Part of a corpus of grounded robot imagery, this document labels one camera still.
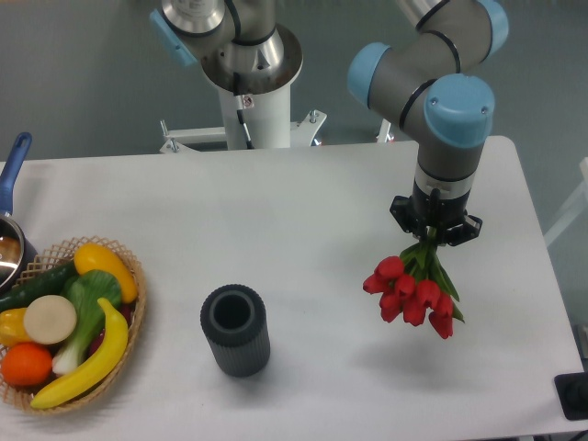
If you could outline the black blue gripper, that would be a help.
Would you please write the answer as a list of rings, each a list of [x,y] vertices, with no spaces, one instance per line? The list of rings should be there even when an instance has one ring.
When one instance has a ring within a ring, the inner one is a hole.
[[[466,206],[470,191],[458,198],[444,198],[440,188],[429,194],[417,184],[410,197],[396,196],[390,206],[390,214],[401,229],[419,241],[429,238],[436,245],[459,246],[479,237],[482,219],[469,215]]]

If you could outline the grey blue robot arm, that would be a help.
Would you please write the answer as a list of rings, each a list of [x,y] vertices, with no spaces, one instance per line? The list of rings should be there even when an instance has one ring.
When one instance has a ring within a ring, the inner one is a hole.
[[[347,88],[418,144],[413,192],[392,201],[391,215],[418,239],[457,246],[481,231],[466,205],[495,109],[468,69],[503,46],[508,19],[495,1],[403,1],[401,10],[417,39],[401,51],[365,46]],[[216,87],[231,149],[292,145],[289,89],[303,56],[274,2],[163,1],[150,21],[170,54],[199,63]]]

